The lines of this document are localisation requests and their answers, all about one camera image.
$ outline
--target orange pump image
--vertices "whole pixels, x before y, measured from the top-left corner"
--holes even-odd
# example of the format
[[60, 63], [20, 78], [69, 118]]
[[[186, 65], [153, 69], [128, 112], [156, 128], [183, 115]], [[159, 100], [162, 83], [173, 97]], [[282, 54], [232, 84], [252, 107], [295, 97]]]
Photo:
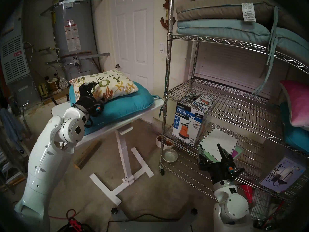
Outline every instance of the orange pump image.
[[184, 139], [189, 139], [189, 135], [188, 135], [188, 127], [189, 126], [188, 126], [188, 124], [190, 124], [190, 123], [191, 123], [191, 121], [189, 123], [187, 123], [187, 124], [181, 123], [182, 126], [181, 126], [181, 130], [179, 132], [179, 136], [180, 137], [182, 137]]

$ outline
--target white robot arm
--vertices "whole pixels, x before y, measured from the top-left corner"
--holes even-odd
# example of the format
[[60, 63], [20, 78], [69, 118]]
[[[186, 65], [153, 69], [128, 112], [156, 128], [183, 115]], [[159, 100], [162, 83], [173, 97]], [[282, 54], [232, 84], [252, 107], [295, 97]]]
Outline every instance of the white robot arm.
[[237, 193], [234, 179], [244, 168], [234, 171], [235, 163], [231, 155], [228, 157], [218, 144], [222, 160], [213, 163], [199, 154], [198, 166], [200, 170], [210, 173], [214, 187], [214, 195], [218, 203], [214, 206], [214, 231], [216, 232], [247, 232], [255, 231], [249, 213], [249, 205], [244, 196]]
[[24, 195], [14, 209], [31, 229], [49, 231], [52, 192], [65, 174], [76, 144], [84, 136], [90, 115], [102, 109], [103, 102], [97, 102], [90, 92], [93, 86], [92, 83], [81, 86], [78, 102], [66, 110], [63, 118], [54, 116], [48, 121], [31, 151]]

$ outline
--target white bowl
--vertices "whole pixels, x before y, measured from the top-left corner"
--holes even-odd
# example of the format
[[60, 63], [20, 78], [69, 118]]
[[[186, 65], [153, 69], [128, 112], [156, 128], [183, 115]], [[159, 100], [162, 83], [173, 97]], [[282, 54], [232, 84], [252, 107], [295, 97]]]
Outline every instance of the white bowl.
[[163, 151], [163, 159], [166, 161], [166, 162], [174, 162], [178, 159], [178, 154], [175, 150], [173, 149], [166, 149]]
[[[161, 136], [161, 135], [157, 136], [156, 144], [157, 144], [157, 146], [158, 146], [159, 148], [161, 148], [161, 140], [162, 140], [162, 136]], [[164, 150], [165, 150], [165, 149], [172, 149], [173, 146], [174, 146], [174, 143], [173, 143], [173, 142], [171, 142], [170, 140], [166, 140], [165, 143], [164, 143], [164, 145], [163, 145], [163, 149], [164, 149]]]

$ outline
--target white door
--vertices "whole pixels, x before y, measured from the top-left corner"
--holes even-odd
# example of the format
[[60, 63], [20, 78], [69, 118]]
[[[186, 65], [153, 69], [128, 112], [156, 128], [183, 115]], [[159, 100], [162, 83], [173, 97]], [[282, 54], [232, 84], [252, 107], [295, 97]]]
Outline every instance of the white door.
[[[153, 88], [153, 0], [110, 0], [116, 64], [132, 81]], [[144, 120], [152, 123], [153, 113]]]

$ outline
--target teal cushion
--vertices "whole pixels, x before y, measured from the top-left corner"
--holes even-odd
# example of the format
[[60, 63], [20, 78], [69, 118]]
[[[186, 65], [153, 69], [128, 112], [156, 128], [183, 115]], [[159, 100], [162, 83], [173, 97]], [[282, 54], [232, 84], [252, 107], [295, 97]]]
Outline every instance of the teal cushion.
[[287, 102], [283, 102], [280, 105], [280, 111], [283, 122], [284, 142], [309, 154], [309, 131], [291, 125], [290, 111]]
[[235, 19], [200, 19], [178, 21], [177, 33], [183, 35], [211, 36], [267, 45], [270, 32], [256, 22]]
[[284, 28], [277, 28], [277, 51], [309, 65], [309, 42]]
[[[130, 115], [145, 110], [153, 105], [154, 98], [148, 90], [139, 83], [134, 83], [138, 87], [138, 91], [108, 101], [104, 105], [104, 110], [98, 117], [91, 117], [93, 126], [85, 128], [85, 135], [95, 132], [109, 123], [126, 119]], [[69, 97], [72, 106], [72, 104], [76, 102], [73, 86], [70, 87]]]

